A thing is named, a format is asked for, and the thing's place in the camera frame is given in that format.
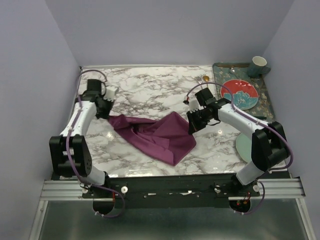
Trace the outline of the purple cloth napkin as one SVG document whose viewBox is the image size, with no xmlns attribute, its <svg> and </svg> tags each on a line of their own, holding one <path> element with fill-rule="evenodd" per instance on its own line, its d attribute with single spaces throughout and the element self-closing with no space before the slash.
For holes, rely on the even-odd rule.
<svg viewBox="0 0 320 240">
<path fill-rule="evenodd" d="M 149 157 L 168 165 L 177 165 L 195 146 L 195 138 L 188 134 L 189 124 L 177 112 L 160 120 L 110 116 L 109 124 L 129 144 Z"/>
</svg>

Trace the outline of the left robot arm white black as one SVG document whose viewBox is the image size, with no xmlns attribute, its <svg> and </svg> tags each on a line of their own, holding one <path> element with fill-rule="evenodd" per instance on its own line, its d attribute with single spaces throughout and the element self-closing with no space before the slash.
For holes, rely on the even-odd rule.
<svg viewBox="0 0 320 240">
<path fill-rule="evenodd" d="M 75 99 L 72 116 L 65 129 L 49 140 L 53 172 L 58 176 L 73 176 L 94 185 L 93 191 L 107 197 L 111 185 L 107 173 L 93 166 L 85 136 L 94 118 L 107 120 L 113 108 L 118 88 L 98 79 L 89 79 L 86 90 Z"/>
</svg>

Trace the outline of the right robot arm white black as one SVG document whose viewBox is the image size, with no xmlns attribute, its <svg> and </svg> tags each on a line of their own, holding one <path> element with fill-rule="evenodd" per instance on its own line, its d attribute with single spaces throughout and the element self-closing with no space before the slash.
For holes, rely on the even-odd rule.
<svg viewBox="0 0 320 240">
<path fill-rule="evenodd" d="M 230 183 L 230 191 L 234 195 L 243 195 L 247 192 L 248 185 L 264 173 L 276 171 L 276 165 L 294 158 L 279 122 L 269 123 L 253 117 L 237 108 L 233 99 L 216 99 L 209 88 L 201 89 L 194 98 L 186 95 L 183 102 L 189 107 L 186 115 L 190 135 L 215 120 L 217 123 L 231 125 L 251 140 L 251 161 L 235 174 Z"/>
</svg>

